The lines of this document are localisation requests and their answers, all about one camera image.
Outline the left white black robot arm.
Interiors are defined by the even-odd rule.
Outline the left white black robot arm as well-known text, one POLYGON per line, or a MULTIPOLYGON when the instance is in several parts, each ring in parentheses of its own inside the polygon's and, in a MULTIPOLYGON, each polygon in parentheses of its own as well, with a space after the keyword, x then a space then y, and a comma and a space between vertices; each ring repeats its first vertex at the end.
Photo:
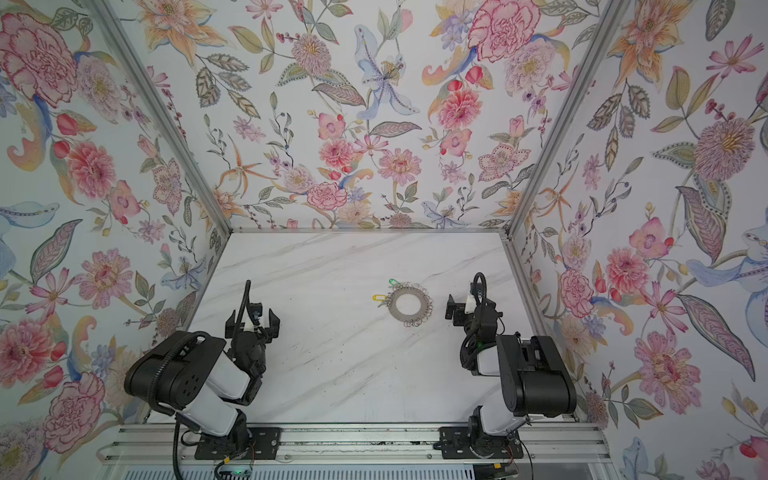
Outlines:
POLYGON ((223 338, 206 332, 177 331, 136 361, 125 375, 125 393, 172 417, 197 434, 197 460, 274 460, 281 435, 278 427, 250 427, 244 408, 262 387, 266 346, 279 337, 281 320, 268 312, 260 324, 261 306, 233 313, 223 338))

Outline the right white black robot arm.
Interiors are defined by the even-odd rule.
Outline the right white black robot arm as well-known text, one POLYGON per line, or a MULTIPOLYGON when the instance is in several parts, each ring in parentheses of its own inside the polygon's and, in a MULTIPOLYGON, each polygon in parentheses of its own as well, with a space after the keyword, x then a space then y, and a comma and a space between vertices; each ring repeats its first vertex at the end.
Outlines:
POLYGON ((462 368, 497 379, 500 392, 476 406, 466 425, 439 429, 435 447, 446 460, 521 459, 518 430, 533 416, 557 418, 576 409, 576 389, 554 340, 502 334, 502 316, 488 299, 447 301, 445 318, 465 333, 459 350, 462 368))

